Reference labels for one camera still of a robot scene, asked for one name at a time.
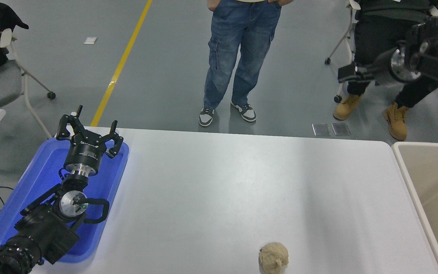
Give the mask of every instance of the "person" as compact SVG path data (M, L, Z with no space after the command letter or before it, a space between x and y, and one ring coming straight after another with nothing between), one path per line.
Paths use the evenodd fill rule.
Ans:
M238 48L240 61L233 82L231 105L248 122L256 113L248 104L248 94L258 81L263 60L275 35L283 5L293 0L207 0L213 12L209 40L209 70L205 79L204 104L199 124L212 123L216 107L224 98Z
M438 7L438 0L360 0L360 16L354 32L354 61L368 65L379 54L394 48L397 41L405 40L407 31L413 25L424 21L433 5ZM336 107L334 118L346 120L360 104L368 85L349 83L348 98ZM438 81L425 76L404 85L393 104L383 112L388 132L394 139L406 139L406 113L437 88Z

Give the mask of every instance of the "tan boot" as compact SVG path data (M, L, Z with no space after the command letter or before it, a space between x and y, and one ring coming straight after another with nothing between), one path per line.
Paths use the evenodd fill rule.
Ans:
M359 106L361 97L363 97L363 95L349 94L348 98L342 101L342 103L340 103L336 107L334 113L332 113L334 118L336 118L339 121L346 120L349 117L349 114L351 114L351 111L353 111L355 108Z
M383 112L383 117L388 122L388 131L398 141L406 139L405 114L408 110L405 106L398 108L398 104L394 102Z

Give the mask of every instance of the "robotic arm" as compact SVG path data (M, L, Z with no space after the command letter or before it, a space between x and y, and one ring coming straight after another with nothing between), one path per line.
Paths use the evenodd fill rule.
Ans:
M98 224L108 216L107 200L87 198L82 191L88 177L99 172L103 154L109 158L118 154L123 137L116 132L116 120L105 136L86 130L79 121L80 111L82 106L75 115L62 116L56 137L71 142L63 166L70 174L21 211L23 218L14 226L18 233L0 246L0 274L27 274L43 264L43 258L54 264L79 240L75 231L82 223ZM68 124L73 136L66 129ZM114 140L114 146L108 149L109 140ZM102 205L101 217L86 218L89 205Z
M375 80L380 85L410 83L421 75L438 81L438 17L415 25L396 48L380 54L373 64L352 62L339 68L339 83Z

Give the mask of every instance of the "yellow floor line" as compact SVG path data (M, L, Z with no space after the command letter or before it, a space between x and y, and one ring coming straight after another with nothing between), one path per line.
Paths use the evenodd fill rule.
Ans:
M101 100L101 104L99 104L99 107L97 108L96 114L94 115L94 118L92 119L92 122L90 123L90 126L95 127L99 123L99 120L101 120L102 113L104 112L104 109L106 105L108 104L109 98L111 97L111 93L113 93L114 86L116 85L119 75L121 74L121 71L123 70L123 67L126 63L126 60L129 56L129 52L131 51L134 42L136 40L136 37L138 36L138 33L140 32L141 25L143 24L144 18L146 17L146 14L148 13L148 9L150 8L151 2L153 0L148 0L146 2L146 6L144 6L144 10L141 13L140 20L136 24L136 28L134 28L133 35L129 39L128 45L126 46L125 52L123 53L123 56L121 57L121 60L119 61L118 67L116 68L116 71L114 72L113 78L111 78L111 82L109 82L108 88L106 89L106 93L104 94L104 97Z

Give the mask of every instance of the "black pants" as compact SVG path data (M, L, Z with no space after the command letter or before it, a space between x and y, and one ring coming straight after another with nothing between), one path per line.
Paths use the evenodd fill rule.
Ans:
M354 32L354 61L360 65L371 64L379 54L393 49L397 41L405 40L405 34L415 24L417 22L364 15L356 24ZM361 95L369 84L349 83L348 93ZM436 88L438 81L421 76L416 81L406 84L395 101L398 106L411 108Z

